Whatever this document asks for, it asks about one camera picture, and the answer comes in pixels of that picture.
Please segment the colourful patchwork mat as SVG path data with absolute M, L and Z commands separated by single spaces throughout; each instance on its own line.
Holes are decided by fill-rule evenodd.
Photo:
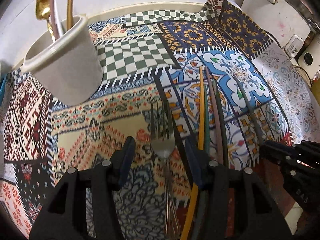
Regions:
M 133 137 L 127 182 L 113 193 L 121 233 L 165 239 L 164 175 L 150 145 L 150 120 L 162 111 L 162 100 L 178 131 L 170 169 L 184 225 L 193 199 L 184 146 L 199 133 L 200 83 L 217 84 L 232 169 L 259 159 L 249 107 L 264 139 L 319 140 L 304 80 L 267 33 L 228 0 L 208 0 L 193 14 L 150 10 L 115 17 L 92 23 L 88 32 L 103 77 L 84 103 L 65 105 L 20 69 L 4 80 L 1 203 L 24 237 L 69 168 L 93 168 Z

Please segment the gold spoon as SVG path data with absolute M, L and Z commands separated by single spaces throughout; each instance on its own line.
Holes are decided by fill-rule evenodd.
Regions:
M 52 25 L 49 21 L 51 16 L 50 13 L 50 1 L 49 0 L 36 0 L 36 8 L 35 8 L 36 18 L 38 20 L 46 20 L 47 29 L 51 35 L 52 41 L 55 42 L 54 32 L 52 30 Z

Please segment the yellow chopstick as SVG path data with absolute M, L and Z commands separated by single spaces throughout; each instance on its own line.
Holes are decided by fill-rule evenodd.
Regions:
M 67 30 L 73 26 L 73 0 L 67 0 Z
M 202 67 L 200 67 L 200 122 L 199 122 L 199 136 L 198 136 L 198 142 L 197 142 L 197 150 L 203 150 L 204 148 L 204 84 L 203 84 L 203 73 L 202 73 Z M 191 229 L 191 224 L 194 217 L 195 207 L 197 203 L 197 195 L 198 195 L 199 187 L 193 183 L 192 191 L 190 195 L 190 203 L 188 207 L 187 216 L 185 219 L 185 224 L 183 227 L 183 231 L 181 234 L 181 239 L 188 239 L 188 235 Z

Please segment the white ceramic cup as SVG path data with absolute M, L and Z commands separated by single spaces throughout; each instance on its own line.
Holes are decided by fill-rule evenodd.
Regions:
M 27 51 L 21 67 L 67 106 L 88 100 L 103 80 L 97 52 L 87 28 L 88 18 L 73 17 L 74 25 L 55 42 L 48 32 Z

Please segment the dark green chopstick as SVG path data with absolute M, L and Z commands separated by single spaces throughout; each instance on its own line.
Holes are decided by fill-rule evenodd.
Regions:
M 203 99 L 200 105 L 200 127 L 198 137 L 198 152 L 197 156 L 200 158 L 201 167 L 206 167 L 209 151 L 209 118 L 208 118 L 208 100 L 206 85 L 202 84 L 200 87 L 200 96 Z M 206 208 L 206 193 L 204 191 L 204 171 L 201 172 L 201 184 L 198 186 L 197 193 L 197 205 L 196 205 L 196 217 L 194 222 L 194 229 L 191 239 L 200 238 L 200 230 L 204 220 L 205 208 Z

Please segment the white wall socket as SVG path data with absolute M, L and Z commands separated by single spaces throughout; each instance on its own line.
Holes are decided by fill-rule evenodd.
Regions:
M 293 34 L 289 42 L 285 45 L 284 50 L 289 58 L 294 58 L 302 48 L 303 44 L 304 41 L 296 34 Z

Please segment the pink chopstick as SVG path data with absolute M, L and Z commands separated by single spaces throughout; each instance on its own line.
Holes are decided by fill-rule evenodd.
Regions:
M 214 113 L 214 122 L 215 122 L 215 128 L 216 128 L 216 144 L 217 144 L 217 161 L 220 164 L 223 164 L 223 144 L 222 144 L 222 134 L 221 134 L 221 124 L 220 124 L 220 118 L 219 118 L 219 111 L 217 107 L 217 88 L 215 85 L 213 85 L 213 82 L 211 80 L 211 75 L 209 73 L 209 70 L 207 67 L 205 67 L 208 86 L 209 86 L 209 93 L 210 98 L 212 102 L 212 108 Z
M 52 23 L 52 30 L 53 30 L 53 34 L 54 34 L 54 37 L 55 37 L 55 40 L 57 40 L 60 35 L 59 35 L 59 32 L 58 32 L 58 28 L 57 28 L 57 25 L 56 25 L 56 19 L 55 19 L 55 0 L 49 0 L 49 3 L 50 3 L 50 13 L 51 13 L 51 23 Z

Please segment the white appliance box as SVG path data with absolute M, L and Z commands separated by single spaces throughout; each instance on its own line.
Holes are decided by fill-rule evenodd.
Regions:
M 293 34 L 305 41 L 310 33 L 303 16 L 285 0 L 244 0 L 241 9 L 283 49 Z

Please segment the silver fork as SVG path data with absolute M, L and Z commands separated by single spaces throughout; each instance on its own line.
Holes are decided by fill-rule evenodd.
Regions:
M 165 219 L 164 234 L 168 239 L 178 239 L 180 227 L 171 190 L 170 156 L 175 149 L 173 120 L 167 103 L 151 104 L 150 109 L 151 148 L 159 157 L 164 174 Z

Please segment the black chopstick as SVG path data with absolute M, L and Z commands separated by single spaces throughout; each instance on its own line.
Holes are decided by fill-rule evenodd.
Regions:
M 155 75 L 154 76 L 154 81 L 155 81 L 155 84 L 156 84 L 156 87 L 157 87 L 157 90 L 159 92 L 161 100 L 164 102 L 165 107 L 168 107 L 169 106 L 168 98 L 165 95 L 164 88 L 162 87 L 162 84 L 161 84 L 161 81 L 160 81 L 159 78 L 160 78 L 159 74 Z M 173 122 L 173 129 L 174 129 L 174 137 L 175 137 L 176 146 L 178 148 L 178 151 L 179 151 L 179 154 L 180 154 L 180 158 L 182 160 L 182 163 L 183 163 L 183 166 L 184 166 L 184 169 L 185 169 L 185 173 L 186 173 L 187 178 L 188 178 L 188 182 L 189 182 L 190 186 L 192 186 L 194 181 L 193 181 L 193 176 L 191 174 L 191 170 L 190 170 L 190 167 L 189 167 L 189 164 L 188 164 L 187 156 L 186 156 L 186 153 L 185 153 L 183 140 L 181 139 L 181 136 L 180 136 L 180 133 L 178 131 L 178 128 L 177 128 L 177 125 L 176 125 L 175 121 L 173 120 L 172 122 Z

